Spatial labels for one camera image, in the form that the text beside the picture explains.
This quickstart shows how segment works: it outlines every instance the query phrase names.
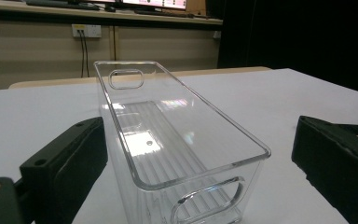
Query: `bin handle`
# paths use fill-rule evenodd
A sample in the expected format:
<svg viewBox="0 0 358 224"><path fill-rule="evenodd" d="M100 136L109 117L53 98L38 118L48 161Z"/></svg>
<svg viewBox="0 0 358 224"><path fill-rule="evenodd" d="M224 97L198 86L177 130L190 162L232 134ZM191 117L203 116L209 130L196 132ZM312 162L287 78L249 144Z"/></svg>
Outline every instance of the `bin handle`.
<svg viewBox="0 0 358 224"><path fill-rule="evenodd" d="M222 181L220 183L211 185L211 186L203 188L203 189L195 190L195 191L185 195L173 207L172 213L171 213L171 223L172 224L179 223L179 219L178 219L178 216L177 216L177 213L179 211L179 207L182 206L184 203L188 202L193 197L195 197L197 194L200 194L203 191L212 191L212 190L216 190L216 189L221 189L225 185L232 184L232 183L235 183L235 182L238 182L238 188L237 188L237 191L235 192L234 197L229 202L227 202L227 203L225 203L223 205L220 205L220 206L218 206L218 207L216 207L216 208L214 208L212 210L209 210L208 212L199 214L196 217L192 217L191 221L190 220L187 220L187 221L194 222L194 221L203 219L205 217L211 216L213 214L228 210L228 209L232 208L233 206L237 205L241 201L243 196L245 195L245 190L244 190L245 179L243 177L240 177L240 176L230 178L228 180Z"/></svg>
<svg viewBox="0 0 358 224"><path fill-rule="evenodd" d="M129 87L117 87L117 86L114 85L113 80L112 80L113 76L117 76L117 74L134 74L134 73L141 74L141 81L140 81L140 83L138 85L129 86ZM145 81L145 75L141 70L138 70L138 69L116 69L116 70L113 70L109 74L108 83L109 83L109 86L112 89L115 89L115 90L129 90L129 89L138 89L138 88L142 87L142 85L144 85L144 81Z"/></svg>

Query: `computer monitor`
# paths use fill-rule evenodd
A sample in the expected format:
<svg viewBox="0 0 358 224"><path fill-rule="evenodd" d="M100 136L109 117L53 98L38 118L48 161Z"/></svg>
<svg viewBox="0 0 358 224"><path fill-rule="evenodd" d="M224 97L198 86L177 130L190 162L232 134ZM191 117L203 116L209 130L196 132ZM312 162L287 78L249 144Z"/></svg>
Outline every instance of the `computer monitor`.
<svg viewBox="0 0 358 224"><path fill-rule="evenodd" d="M123 5L132 7L154 7L186 10L186 0L121 0Z"/></svg>

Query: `beige wall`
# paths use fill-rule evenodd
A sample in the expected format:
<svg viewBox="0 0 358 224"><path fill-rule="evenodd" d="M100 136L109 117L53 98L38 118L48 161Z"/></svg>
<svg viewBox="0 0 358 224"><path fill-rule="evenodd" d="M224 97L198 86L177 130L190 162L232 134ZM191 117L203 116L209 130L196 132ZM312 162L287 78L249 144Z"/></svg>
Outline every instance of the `beige wall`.
<svg viewBox="0 0 358 224"><path fill-rule="evenodd" d="M148 60L169 71L213 69L219 41L213 31L115 27L117 60Z"/></svg>
<svg viewBox="0 0 358 224"><path fill-rule="evenodd" d="M91 76L94 61L115 54L118 60L157 61L171 71L217 64L219 42L211 31L104 26L102 34L87 40ZM81 60L70 24L0 21L0 90L21 81L80 77Z"/></svg>

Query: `clear plastic bin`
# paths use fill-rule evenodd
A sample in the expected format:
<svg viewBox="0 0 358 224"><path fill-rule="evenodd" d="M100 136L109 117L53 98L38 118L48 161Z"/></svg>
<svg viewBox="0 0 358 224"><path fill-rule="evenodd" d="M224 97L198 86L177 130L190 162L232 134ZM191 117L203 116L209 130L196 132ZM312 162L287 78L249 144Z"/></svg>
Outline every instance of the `clear plastic bin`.
<svg viewBox="0 0 358 224"><path fill-rule="evenodd" d="M241 220L270 150L155 62L96 62L130 224Z"/></svg>

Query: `white tabletop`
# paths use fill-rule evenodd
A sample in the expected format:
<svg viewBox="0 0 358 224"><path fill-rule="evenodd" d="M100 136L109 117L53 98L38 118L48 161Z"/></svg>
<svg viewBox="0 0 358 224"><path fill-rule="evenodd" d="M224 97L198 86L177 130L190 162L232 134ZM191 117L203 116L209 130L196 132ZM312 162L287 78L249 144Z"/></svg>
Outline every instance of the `white tabletop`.
<svg viewBox="0 0 358 224"><path fill-rule="evenodd" d="M181 77L191 88L271 148L243 223L347 223L291 161L300 115L358 124L358 91L290 69ZM97 84L0 91L0 176L19 166L73 124L98 117ZM108 162L74 223L126 224Z"/></svg>

